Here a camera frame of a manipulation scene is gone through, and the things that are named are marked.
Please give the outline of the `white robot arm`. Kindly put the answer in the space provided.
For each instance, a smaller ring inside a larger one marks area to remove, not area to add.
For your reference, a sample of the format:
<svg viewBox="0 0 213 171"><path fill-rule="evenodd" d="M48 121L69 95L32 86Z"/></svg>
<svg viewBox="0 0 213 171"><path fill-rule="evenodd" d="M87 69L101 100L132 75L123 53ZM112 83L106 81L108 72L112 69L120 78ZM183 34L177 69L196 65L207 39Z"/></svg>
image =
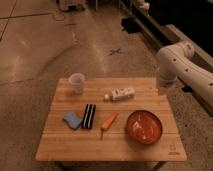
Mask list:
<svg viewBox="0 0 213 171"><path fill-rule="evenodd" d="M194 53L194 46L188 41L162 47L156 54L157 78L163 85L180 78L213 107L213 73L191 61Z"/></svg>

